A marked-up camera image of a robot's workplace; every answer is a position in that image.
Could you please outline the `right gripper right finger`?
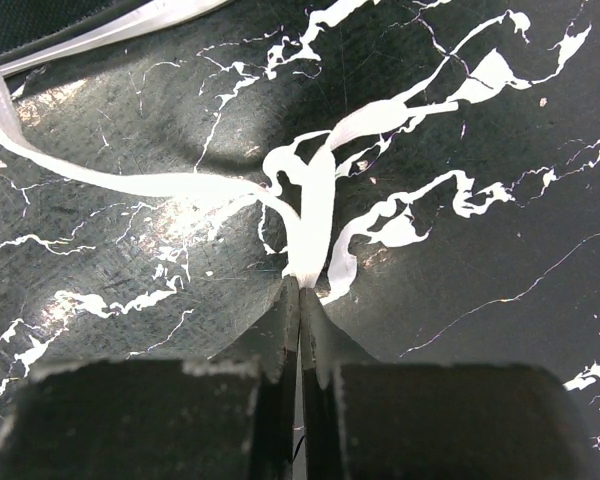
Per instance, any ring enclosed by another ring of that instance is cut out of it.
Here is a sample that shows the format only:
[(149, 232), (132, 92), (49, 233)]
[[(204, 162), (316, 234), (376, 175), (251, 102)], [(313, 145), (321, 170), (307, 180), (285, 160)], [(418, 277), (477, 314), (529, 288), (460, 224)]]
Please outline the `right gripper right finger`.
[(299, 302), (306, 473), (309, 479), (341, 479), (334, 374), (342, 364), (378, 360), (329, 318), (314, 290), (301, 289)]

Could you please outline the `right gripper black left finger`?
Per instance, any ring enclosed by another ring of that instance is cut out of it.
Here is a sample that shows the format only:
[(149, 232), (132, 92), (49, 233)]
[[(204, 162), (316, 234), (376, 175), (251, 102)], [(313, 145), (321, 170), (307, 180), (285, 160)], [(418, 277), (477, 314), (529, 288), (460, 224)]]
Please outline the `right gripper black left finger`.
[(212, 358), (251, 363), (259, 372), (251, 479), (292, 477), (299, 321), (299, 286), (288, 276), (265, 313)]

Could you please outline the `white shoelace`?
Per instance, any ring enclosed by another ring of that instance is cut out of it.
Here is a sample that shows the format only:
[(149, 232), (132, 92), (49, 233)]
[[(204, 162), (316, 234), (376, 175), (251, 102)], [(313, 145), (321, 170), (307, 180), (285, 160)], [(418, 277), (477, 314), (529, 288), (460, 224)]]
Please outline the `white shoelace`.
[(263, 162), (271, 185), (203, 173), (114, 175), (91, 170), (48, 155), (33, 146), (21, 129), (9, 91), (0, 74), (0, 145), (62, 177), (105, 189), (145, 197), (226, 198), (250, 195), (276, 210), (286, 229), (288, 265), (284, 272), (304, 288), (316, 285), (321, 271), (328, 272), (333, 293), (348, 290), (356, 277), (356, 261), (348, 243), (331, 239), (336, 193), (337, 148), (360, 137), (380, 135), (409, 120), (455, 111), (455, 101), (407, 107), (397, 99), (367, 104), (339, 121), (333, 129), (310, 133), (323, 141), (310, 161), (296, 153), (295, 144), (270, 151)]

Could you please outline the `black white sneaker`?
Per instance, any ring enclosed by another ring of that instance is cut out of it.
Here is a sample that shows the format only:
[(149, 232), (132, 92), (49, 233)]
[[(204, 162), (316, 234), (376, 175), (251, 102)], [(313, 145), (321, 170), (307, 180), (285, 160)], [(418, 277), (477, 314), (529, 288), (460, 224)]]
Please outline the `black white sneaker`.
[(223, 1), (0, 1), (0, 72), (8, 77), (50, 61), (167, 29)]

